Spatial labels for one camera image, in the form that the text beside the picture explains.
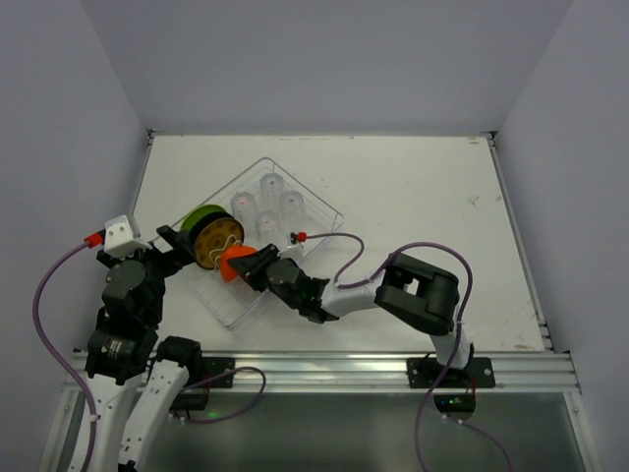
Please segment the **green plate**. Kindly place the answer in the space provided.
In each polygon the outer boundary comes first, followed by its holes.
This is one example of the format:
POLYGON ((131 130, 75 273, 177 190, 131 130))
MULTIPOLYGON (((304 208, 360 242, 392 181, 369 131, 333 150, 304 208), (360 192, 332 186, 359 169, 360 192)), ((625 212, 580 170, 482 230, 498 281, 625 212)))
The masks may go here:
POLYGON ((208 204, 198 206, 193 209, 181 222, 180 229, 185 231, 191 231, 192 228, 201 221, 205 216, 216 213, 224 212, 225 209, 222 206, 216 204, 208 204))

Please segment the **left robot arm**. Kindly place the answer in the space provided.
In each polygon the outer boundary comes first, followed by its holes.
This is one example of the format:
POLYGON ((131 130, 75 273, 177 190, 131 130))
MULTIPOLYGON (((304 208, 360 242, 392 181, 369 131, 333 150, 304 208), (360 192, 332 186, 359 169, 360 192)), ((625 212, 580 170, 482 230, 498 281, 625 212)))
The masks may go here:
POLYGON ((107 267, 102 307, 87 342, 83 373, 74 373, 86 406, 72 471, 140 471, 181 388, 200 365, 200 344, 159 340, 165 280, 195 259, 188 231, 157 230, 169 245, 146 242, 121 216, 88 236, 107 267))

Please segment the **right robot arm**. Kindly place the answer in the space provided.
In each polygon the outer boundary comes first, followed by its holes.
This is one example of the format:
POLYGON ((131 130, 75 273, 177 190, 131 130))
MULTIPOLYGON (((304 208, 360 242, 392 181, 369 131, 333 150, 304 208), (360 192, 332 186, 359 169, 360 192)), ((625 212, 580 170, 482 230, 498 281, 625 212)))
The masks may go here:
POLYGON ((463 328, 463 314, 473 288, 468 261, 456 251, 433 242, 407 244, 394 252, 368 278, 349 284, 310 277, 290 258, 269 245, 227 261, 238 277, 257 292, 268 291, 300 316, 316 324, 338 321, 348 315, 381 308, 400 322, 429 336, 439 365, 465 370, 474 346, 463 328), (461 263, 467 275, 464 293, 452 272, 405 254, 430 248, 461 263))

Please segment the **yellow patterned plate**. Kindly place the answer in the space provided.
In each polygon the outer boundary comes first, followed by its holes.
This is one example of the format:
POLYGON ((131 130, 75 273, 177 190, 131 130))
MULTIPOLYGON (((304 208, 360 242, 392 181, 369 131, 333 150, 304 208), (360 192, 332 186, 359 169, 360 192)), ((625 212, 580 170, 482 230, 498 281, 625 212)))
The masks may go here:
POLYGON ((232 246, 245 241, 244 227, 233 217, 219 217, 198 222, 190 231, 196 264, 205 270, 215 270, 219 259, 232 246))

